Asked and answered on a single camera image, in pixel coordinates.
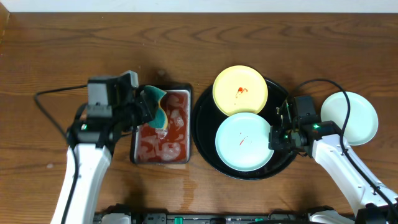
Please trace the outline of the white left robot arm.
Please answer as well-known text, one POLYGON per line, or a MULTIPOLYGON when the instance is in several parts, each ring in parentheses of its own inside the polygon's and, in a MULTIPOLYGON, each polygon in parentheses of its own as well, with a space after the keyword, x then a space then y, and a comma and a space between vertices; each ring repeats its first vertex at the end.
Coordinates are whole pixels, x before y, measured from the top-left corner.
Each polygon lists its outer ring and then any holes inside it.
POLYGON ((116 143, 126 131, 157 118, 164 91, 147 86, 114 101, 90 94, 67 132, 67 169, 52 223, 92 223, 116 143))

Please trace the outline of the pale green plate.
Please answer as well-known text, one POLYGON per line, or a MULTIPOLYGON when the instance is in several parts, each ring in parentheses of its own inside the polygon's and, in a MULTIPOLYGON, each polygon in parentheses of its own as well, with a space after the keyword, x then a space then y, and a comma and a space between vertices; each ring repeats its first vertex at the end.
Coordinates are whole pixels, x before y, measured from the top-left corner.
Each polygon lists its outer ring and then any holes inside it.
POLYGON ((265 166, 274 154, 269 149, 270 124, 253 113, 226 118, 215 136, 217 155, 228 167, 250 172, 265 166))

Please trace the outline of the green scrubbing sponge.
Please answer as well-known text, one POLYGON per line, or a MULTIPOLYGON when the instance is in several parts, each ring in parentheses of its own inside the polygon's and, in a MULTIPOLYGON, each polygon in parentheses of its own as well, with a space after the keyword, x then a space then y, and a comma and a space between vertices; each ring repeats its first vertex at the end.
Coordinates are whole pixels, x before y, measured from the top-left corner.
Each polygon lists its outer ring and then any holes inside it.
POLYGON ((155 129, 167 129, 168 118, 166 112, 161 107, 161 101, 167 93, 152 85, 146 85, 143 90, 153 101, 153 105, 155 106, 154 119, 147 124, 155 129))

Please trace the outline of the light blue plate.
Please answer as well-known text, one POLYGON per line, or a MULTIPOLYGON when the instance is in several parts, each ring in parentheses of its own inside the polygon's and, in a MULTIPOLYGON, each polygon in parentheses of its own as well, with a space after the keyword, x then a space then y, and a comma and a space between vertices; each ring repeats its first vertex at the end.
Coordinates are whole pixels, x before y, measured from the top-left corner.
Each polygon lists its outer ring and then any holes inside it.
MULTIPOLYGON (((373 105, 363 96, 346 93, 350 103, 349 120, 344 136, 352 146, 369 142, 377 133, 379 120, 373 105)), ((333 121, 339 128, 343 127, 348 106, 342 92, 330 95, 322 104, 320 115, 322 121, 333 121)))

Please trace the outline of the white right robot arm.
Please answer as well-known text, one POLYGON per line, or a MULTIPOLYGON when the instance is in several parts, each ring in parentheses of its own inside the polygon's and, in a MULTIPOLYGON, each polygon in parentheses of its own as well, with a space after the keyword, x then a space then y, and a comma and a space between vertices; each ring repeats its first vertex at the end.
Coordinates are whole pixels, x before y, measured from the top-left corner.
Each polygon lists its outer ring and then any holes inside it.
POLYGON ((367 168, 334 122, 271 126, 269 149, 303 152, 321 165, 347 199, 355 223, 397 223, 397 193, 367 168))

